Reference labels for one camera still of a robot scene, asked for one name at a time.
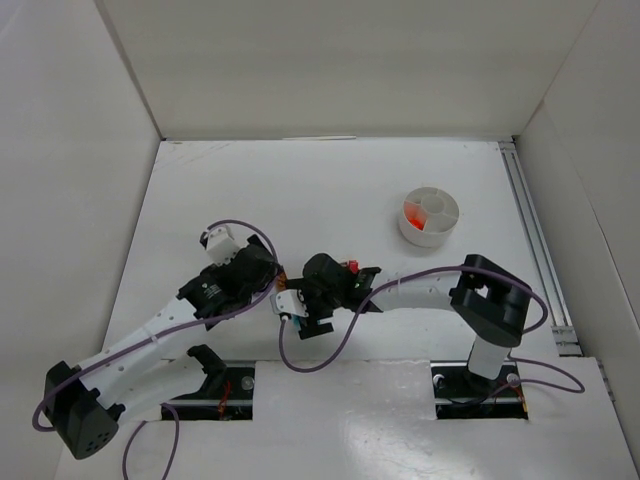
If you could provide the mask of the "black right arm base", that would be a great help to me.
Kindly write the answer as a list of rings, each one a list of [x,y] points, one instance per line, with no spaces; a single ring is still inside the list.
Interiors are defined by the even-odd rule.
[[[519,377],[513,362],[496,380],[472,374],[465,362],[434,362],[431,375],[438,420],[528,419],[522,389],[508,382]]]

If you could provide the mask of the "aluminium rail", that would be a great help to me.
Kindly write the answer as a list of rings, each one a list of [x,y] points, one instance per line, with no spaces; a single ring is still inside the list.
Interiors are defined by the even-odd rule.
[[[549,308],[549,322],[559,355],[561,357],[581,357],[583,351],[544,238],[515,142],[513,140],[500,141],[498,147],[524,225],[525,235],[542,286],[543,297]]]

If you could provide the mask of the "small brown lego brick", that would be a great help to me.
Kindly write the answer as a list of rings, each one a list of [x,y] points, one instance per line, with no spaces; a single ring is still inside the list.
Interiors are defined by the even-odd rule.
[[[276,290],[278,292],[281,292],[283,290],[286,290],[286,282],[287,282],[287,275],[284,269],[282,269],[279,272],[279,275],[276,278]]]

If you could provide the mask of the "white round divided container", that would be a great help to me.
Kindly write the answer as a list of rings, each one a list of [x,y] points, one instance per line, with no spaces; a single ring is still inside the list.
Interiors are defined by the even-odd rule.
[[[417,217],[426,221],[424,230],[415,229],[408,221]],[[450,237],[460,218],[456,200],[446,191],[421,187],[409,192],[398,214],[403,237],[421,248],[439,248]]]

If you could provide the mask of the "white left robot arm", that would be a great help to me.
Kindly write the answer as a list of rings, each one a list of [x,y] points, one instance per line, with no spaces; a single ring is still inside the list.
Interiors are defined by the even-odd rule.
[[[211,264],[152,319],[87,360],[48,370],[40,413],[75,459],[95,455],[137,415],[223,384],[227,366],[205,337],[264,299],[281,267],[273,245],[257,235],[239,246],[218,228],[204,246]]]

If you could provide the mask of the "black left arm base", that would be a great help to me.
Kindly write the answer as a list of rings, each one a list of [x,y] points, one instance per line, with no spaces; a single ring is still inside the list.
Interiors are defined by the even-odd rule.
[[[196,360],[196,372],[203,376],[198,388],[167,402],[180,420],[251,421],[256,380],[253,361],[222,360],[209,346],[187,351]]]

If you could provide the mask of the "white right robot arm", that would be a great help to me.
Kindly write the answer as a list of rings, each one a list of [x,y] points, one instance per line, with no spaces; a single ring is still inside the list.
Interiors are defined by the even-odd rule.
[[[355,318],[399,309],[454,312],[475,333],[467,370],[495,380],[521,343],[532,298],[528,284],[479,254],[460,265],[403,275],[339,263],[322,253],[307,261],[301,277],[284,281],[273,305],[279,315],[298,321],[302,340],[331,333],[327,320],[337,309]]]

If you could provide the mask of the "orange curved lego piece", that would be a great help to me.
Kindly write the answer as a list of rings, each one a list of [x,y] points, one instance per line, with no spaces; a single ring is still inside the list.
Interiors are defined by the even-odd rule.
[[[408,219],[409,223],[417,230],[423,231],[426,221],[417,217]]]

